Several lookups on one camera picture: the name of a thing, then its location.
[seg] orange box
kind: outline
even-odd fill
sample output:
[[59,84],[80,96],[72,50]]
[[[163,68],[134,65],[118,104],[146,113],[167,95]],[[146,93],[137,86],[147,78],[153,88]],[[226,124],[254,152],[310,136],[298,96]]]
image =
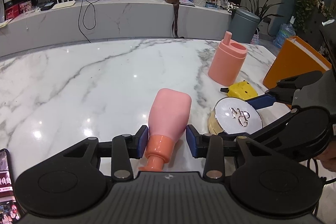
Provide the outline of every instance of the orange box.
[[274,88],[279,80],[313,70],[325,72],[331,64],[300,37],[285,40],[277,58],[266,74],[263,84]]

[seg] metal screw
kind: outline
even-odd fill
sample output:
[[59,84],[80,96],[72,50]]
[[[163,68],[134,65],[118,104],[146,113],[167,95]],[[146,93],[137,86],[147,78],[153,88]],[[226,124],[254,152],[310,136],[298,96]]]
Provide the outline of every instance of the metal screw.
[[128,178],[131,175],[131,173],[127,170],[118,170],[114,172],[113,175],[118,179],[125,179]]
[[210,170],[206,173],[206,176],[211,179],[219,179],[222,175],[223,173],[218,170]]

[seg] black strap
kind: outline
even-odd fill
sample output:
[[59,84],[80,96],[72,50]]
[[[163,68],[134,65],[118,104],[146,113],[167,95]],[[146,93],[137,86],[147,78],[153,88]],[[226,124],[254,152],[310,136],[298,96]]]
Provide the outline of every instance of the black strap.
[[184,38],[184,37],[179,37],[177,35],[177,19],[179,18],[180,0],[177,0],[176,3],[173,3],[173,7],[174,7],[174,21],[173,21],[173,24],[171,26],[173,37],[174,38]]

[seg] pink cup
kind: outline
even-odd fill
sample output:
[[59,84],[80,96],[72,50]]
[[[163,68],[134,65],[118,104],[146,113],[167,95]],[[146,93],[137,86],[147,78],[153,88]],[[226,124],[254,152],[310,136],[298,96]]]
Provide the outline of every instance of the pink cup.
[[208,72],[212,80],[224,86],[235,82],[247,55],[247,48],[231,40],[231,37],[232,33],[225,33]]

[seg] gray trash bin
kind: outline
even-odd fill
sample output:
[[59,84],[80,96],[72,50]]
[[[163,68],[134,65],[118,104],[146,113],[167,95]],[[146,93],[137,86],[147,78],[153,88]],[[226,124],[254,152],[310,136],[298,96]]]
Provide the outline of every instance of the gray trash bin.
[[232,11],[231,24],[228,31],[232,33],[232,39],[239,43],[251,43],[260,18],[255,14],[237,8]]

